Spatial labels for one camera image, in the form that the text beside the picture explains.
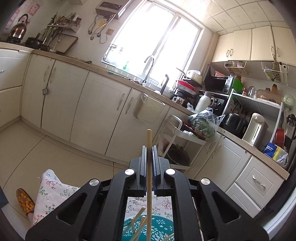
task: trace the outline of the wall-mounted water heater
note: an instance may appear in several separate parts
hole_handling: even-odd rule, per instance
[[[96,7],[96,13],[101,16],[116,14],[115,19],[119,19],[132,1],[133,0],[103,0]]]

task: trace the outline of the countertop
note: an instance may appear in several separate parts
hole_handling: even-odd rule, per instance
[[[34,53],[34,54],[38,54],[38,55],[42,55],[48,58],[53,58],[59,61],[63,61],[69,64],[73,64],[75,66],[90,70],[92,72],[101,74],[103,76],[106,76],[110,79],[113,79],[115,81],[118,81],[124,85],[130,86],[131,88],[137,89],[141,92],[146,93],[149,96],[153,96],[154,98],[164,102],[165,104],[168,104],[182,112],[184,112],[187,115],[192,115],[193,113],[191,111],[189,111],[188,109],[180,106],[179,104],[173,102],[172,100],[159,95],[157,93],[155,93],[154,91],[143,87],[131,80],[125,79],[123,77],[120,76],[116,76],[116,75],[112,75],[112,74],[108,74],[108,72],[110,70],[99,67],[97,65],[94,64],[87,64],[81,61],[78,61],[76,59],[73,58],[69,58],[66,56],[62,56],[62,55],[58,55],[58,54],[54,54],[54,53],[49,53],[49,52],[45,52],[45,51],[41,51],[41,50],[36,50],[36,49],[31,49],[22,45],[15,45],[15,44],[10,44],[10,43],[6,43],[6,42],[0,42],[0,48],[6,48],[6,49],[12,49],[12,50],[20,50],[20,51],[24,51],[24,52],[28,52],[28,53]],[[229,138],[230,140],[232,140],[233,142],[237,143],[238,145],[240,145],[241,147],[243,147],[244,149],[246,149],[248,152],[250,152],[251,154],[253,154],[254,156],[256,156],[257,158],[259,158],[261,161],[263,161],[266,165],[268,165],[271,169],[273,169],[276,173],[278,173],[281,177],[283,177],[285,180],[287,180],[287,178],[289,177],[289,173],[283,169],[281,166],[279,166],[276,162],[274,162],[271,158],[269,158],[268,156],[264,155],[262,152],[260,152],[259,150],[257,150],[256,148],[252,147],[251,145],[249,145],[248,143],[246,143],[244,140],[236,137],[235,135],[231,134],[230,132],[218,127],[218,132],[220,132],[222,135],[226,136],[227,138]]]

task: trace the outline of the tile floor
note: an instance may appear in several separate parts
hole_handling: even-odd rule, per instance
[[[47,169],[52,169],[63,183],[80,187],[92,178],[110,179],[124,168],[66,146],[20,120],[0,132],[0,186],[9,201],[2,211],[25,238],[30,223],[17,202],[18,188],[35,200],[38,177]]]

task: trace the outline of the window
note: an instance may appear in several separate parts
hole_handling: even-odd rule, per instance
[[[197,41],[200,29],[165,7],[146,1],[126,22],[108,48],[103,61],[144,79],[151,67],[149,55],[155,57],[147,79],[161,86],[165,75],[172,87],[184,69]]]

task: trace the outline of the mug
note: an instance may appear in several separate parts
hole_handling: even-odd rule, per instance
[[[179,104],[179,105],[183,105],[183,103],[184,103],[184,99],[182,99],[181,97],[177,97],[177,96],[175,96],[174,98],[173,98],[173,101],[174,102],[176,102],[177,104]]]

